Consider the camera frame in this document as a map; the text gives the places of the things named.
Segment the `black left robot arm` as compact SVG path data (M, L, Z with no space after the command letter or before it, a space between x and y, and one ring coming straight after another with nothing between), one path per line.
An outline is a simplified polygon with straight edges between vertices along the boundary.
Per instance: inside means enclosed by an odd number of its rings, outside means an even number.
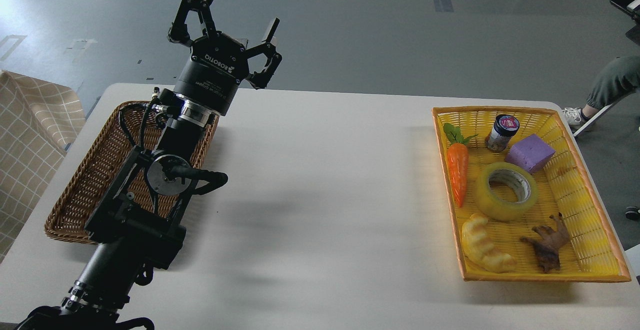
M134 285L146 286L183 248L182 218L195 195L227 183L225 173L201 169L202 153L243 80L265 89L281 62L274 44L275 18L256 46L217 29L214 0L181 0L167 38L190 49L173 89L155 87L148 102L128 102L114 113L122 132L112 144L128 151L108 161L96 141L80 164L96 167L85 190L91 201L84 230L97 245L91 259L57 307L38 307L18 330L153 330L146 317L119 321Z

